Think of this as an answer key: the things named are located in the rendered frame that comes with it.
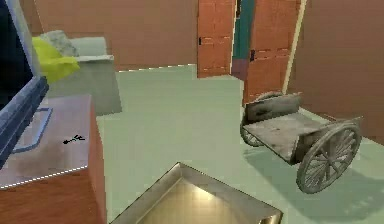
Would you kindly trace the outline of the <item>brown wooden cabinet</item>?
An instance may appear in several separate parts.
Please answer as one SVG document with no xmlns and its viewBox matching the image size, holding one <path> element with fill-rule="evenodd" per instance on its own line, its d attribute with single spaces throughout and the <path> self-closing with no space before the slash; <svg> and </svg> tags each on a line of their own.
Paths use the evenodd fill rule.
<svg viewBox="0 0 384 224">
<path fill-rule="evenodd" d="M 89 95 L 42 102 L 36 148 L 0 170 L 0 224 L 107 224 L 103 146 Z"/>
</svg>

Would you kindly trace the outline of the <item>blue framed television set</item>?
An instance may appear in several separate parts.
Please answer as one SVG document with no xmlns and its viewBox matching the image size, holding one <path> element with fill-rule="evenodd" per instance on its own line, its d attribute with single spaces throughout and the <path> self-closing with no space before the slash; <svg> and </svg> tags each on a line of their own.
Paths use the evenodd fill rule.
<svg viewBox="0 0 384 224">
<path fill-rule="evenodd" d="M 20 0 L 0 0 L 0 170 L 48 90 Z"/>
</svg>

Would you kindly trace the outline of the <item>grey wooden wheeled cart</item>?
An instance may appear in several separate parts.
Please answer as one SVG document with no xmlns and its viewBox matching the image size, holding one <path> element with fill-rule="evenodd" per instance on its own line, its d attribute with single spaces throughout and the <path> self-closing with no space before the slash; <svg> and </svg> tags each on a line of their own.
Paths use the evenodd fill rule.
<svg viewBox="0 0 384 224">
<path fill-rule="evenodd" d="M 359 117 L 326 123 L 299 112 L 301 94 L 267 92 L 244 105 L 240 123 L 243 141 L 265 146 L 290 165 L 297 165 L 296 184 L 315 194 L 340 178 L 362 141 Z"/>
</svg>

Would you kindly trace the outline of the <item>reddish brown room door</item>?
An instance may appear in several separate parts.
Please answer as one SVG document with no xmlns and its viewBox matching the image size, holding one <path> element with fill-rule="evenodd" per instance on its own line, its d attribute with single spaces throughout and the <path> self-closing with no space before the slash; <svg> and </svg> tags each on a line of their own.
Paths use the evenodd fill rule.
<svg viewBox="0 0 384 224">
<path fill-rule="evenodd" d="M 230 73 L 235 0 L 199 0 L 197 36 L 197 77 Z"/>
<path fill-rule="evenodd" d="M 255 0 L 244 104 L 262 93 L 282 90 L 300 6 L 301 0 Z"/>
</svg>

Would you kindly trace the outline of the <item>grey speckled cushion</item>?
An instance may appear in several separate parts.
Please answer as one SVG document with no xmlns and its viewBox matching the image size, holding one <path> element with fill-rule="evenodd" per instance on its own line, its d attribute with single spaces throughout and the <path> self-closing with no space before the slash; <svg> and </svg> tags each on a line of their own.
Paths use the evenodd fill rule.
<svg viewBox="0 0 384 224">
<path fill-rule="evenodd" d="M 62 30 L 49 31 L 41 34 L 40 37 L 55 47 L 63 56 L 79 56 L 77 49 Z"/>
</svg>

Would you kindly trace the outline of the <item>yellow green cushion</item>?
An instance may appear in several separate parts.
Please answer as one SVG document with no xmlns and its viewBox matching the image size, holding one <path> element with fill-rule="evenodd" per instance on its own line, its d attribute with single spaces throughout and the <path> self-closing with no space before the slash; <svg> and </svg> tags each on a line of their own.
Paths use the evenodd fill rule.
<svg viewBox="0 0 384 224">
<path fill-rule="evenodd" d="M 32 38 L 42 75 L 52 84 L 78 71 L 80 66 L 72 56 L 63 56 L 55 47 L 40 37 Z"/>
</svg>

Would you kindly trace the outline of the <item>shiny metal table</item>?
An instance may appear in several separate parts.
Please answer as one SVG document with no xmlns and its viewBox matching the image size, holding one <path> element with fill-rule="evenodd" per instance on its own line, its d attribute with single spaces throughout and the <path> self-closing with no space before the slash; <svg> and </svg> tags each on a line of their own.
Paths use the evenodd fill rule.
<svg viewBox="0 0 384 224">
<path fill-rule="evenodd" d="M 111 224 L 281 224 L 283 212 L 176 163 Z"/>
</svg>

